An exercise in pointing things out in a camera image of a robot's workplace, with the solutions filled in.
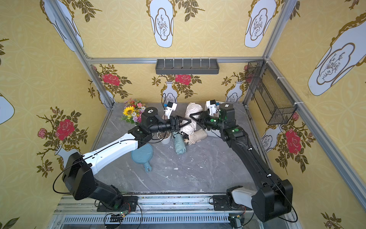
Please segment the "beige umbrella with black handle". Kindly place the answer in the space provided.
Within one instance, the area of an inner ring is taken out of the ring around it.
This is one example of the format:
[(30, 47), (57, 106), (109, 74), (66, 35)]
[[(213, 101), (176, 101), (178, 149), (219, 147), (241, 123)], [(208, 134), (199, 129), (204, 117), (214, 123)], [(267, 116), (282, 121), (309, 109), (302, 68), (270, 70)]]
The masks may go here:
[(203, 139), (207, 138), (208, 134), (203, 130), (200, 129), (198, 131), (193, 132), (191, 135), (188, 136), (187, 139), (185, 139), (186, 145), (193, 145), (195, 143), (198, 143), (202, 141)]

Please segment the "mint green umbrella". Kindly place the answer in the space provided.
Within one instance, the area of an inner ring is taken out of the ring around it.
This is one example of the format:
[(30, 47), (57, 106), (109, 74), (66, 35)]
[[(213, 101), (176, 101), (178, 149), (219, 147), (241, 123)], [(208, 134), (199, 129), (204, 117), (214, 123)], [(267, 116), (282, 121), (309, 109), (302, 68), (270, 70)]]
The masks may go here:
[(173, 132), (174, 148), (178, 155), (184, 154), (186, 152), (186, 146), (183, 136), (179, 132)]

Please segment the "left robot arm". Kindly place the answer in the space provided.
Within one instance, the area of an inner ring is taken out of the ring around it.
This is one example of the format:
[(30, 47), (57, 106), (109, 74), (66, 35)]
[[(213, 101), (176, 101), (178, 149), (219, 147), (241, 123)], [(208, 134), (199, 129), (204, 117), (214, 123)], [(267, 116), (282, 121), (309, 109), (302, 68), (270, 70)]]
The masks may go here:
[(84, 155), (79, 152), (71, 154), (59, 177), (75, 200), (92, 198), (107, 209), (117, 211), (124, 204), (122, 193), (117, 187), (97, 180), (95, 175), (123, 155), (149, 143), (154, 133), (178, 131), (190, 123), (191, 119), (180, 116), (164, 120), (158, 115), (157, 108), (149, 107), (143, 112), (141, 123), (119, 139)]

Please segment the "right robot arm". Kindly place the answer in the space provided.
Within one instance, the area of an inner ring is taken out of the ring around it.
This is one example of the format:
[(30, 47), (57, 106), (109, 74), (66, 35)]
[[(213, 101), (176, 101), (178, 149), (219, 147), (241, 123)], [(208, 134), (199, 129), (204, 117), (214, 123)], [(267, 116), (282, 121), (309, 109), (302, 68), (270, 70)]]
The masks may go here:
[(210, 115), (209, 111), (199, 111), (189, 118), (174, 116), (170, 119), (180, 128), (194, 121), (202, 129), (219, 130), (221, 139), (239, 156), (256, 186), (255, 191), (243, 187), (233, 189), (231, 196), (237, 205), (251, 208), (262, 222), (294, 211), (292, 184), (275, 174), (254, 149), (247, 132), (236, 123), (233, 104), (220, 104), (218, 117)]

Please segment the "white storage box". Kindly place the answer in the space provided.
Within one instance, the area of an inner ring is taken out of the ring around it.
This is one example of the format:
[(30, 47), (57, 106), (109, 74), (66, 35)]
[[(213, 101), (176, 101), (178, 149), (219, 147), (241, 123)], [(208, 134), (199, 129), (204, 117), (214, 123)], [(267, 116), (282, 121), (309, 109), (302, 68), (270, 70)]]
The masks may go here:
[(221, 133), (219, 130), (214, 130), (214, 129), (206, 129), (205, 132), (207, 133), (208, 136), (213, 136), (213, 137), (221, 137)]

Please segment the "white bowl with dark contents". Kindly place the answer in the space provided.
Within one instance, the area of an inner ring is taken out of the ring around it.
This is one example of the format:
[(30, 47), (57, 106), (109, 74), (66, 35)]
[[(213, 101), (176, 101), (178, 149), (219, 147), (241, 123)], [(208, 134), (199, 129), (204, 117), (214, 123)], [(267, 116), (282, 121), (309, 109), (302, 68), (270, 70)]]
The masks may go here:
[(170, 132), (158, 132), (157, 137), (160, 143), (167, 145), (170, 142), (171, 133)]

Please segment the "blue round hand mirror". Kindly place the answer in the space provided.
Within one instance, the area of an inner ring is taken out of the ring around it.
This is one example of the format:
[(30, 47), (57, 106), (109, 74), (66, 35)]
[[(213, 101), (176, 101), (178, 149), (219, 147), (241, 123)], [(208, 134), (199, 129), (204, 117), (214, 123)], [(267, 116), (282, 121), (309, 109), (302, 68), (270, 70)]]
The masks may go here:
[(149, 161), (153, 157), (153, 147), (150, 144), (146, 144), (141, 148), (135, 149), (131, 152), (132, 161), (136, 164), (142, 164), (145, 172), (149, 173), (152, 171), (152, 167)]

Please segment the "artificial flowers in white planter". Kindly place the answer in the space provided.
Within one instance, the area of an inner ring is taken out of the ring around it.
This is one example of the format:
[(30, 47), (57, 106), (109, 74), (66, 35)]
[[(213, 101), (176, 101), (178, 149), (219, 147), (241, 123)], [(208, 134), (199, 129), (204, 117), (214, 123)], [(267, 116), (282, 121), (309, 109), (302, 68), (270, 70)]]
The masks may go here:
[(138, 125), (142, 121), (142, 113), (146, 109), (146, 104), (136, 99), (129, 99), (124, 103), (122, 120), (127, 123)]

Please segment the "dark grey wall shelf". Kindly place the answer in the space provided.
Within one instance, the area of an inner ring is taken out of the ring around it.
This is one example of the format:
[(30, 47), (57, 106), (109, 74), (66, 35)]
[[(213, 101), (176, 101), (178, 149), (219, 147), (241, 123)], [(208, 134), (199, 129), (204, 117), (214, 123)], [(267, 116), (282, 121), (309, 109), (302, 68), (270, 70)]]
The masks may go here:
[(214, 58), (157, 59), (156, 74), (219, 74), (220, 66)]

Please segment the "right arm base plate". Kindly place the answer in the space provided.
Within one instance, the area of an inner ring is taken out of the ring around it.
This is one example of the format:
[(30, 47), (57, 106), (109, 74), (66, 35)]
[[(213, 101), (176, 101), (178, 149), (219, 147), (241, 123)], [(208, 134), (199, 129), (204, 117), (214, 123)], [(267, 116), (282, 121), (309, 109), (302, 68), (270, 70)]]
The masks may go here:
[(246, 211), (252, 210), (251, 208), (239, 205), (234, 202), (234, 199), (230, 195), (215, 195), (209, 199), (209, 204), (213, 205), (215, 211), (225, 211), (225, 210), (236, 210), (236, 211)]

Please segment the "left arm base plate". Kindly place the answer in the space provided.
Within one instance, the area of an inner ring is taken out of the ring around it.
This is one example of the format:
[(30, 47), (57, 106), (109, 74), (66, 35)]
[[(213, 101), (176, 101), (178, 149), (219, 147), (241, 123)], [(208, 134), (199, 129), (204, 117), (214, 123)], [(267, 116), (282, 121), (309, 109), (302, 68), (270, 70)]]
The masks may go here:
[(137, 196), (123, 196), (122, 201), (112, 207), (106, 206), (105, 204), (100, 202), (97, 207), (97, 212), (122, 212), (125, 210), (127, 210), (128, 212), (135, 212), (137, 204)]

